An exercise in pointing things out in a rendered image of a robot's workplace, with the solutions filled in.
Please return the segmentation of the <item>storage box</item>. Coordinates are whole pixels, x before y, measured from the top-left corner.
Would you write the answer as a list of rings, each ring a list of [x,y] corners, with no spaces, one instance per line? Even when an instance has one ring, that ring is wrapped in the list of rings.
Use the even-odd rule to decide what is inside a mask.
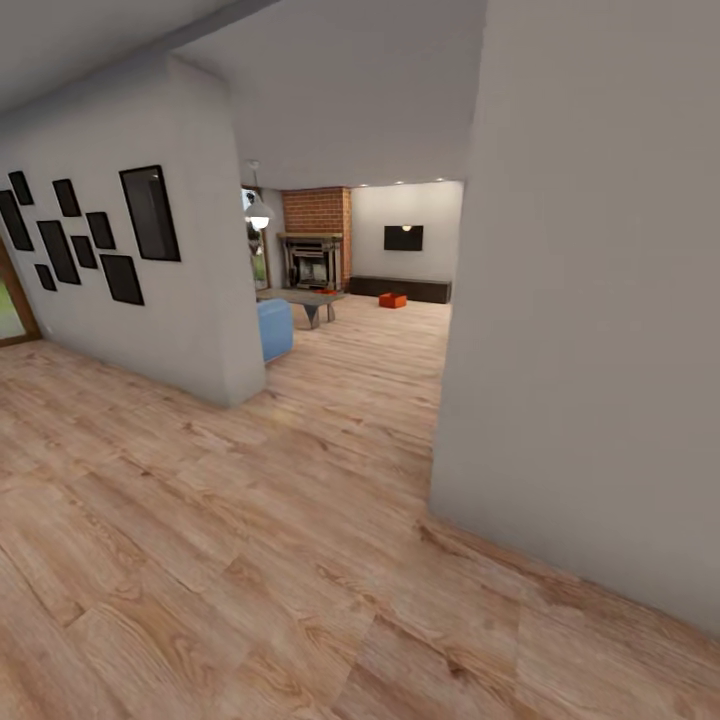
[[[397,293],[387,293],[379,297],[379,305],[381,307],[389,307],[389,309],[399,309],[405,307],[407,303],[407,295]]]

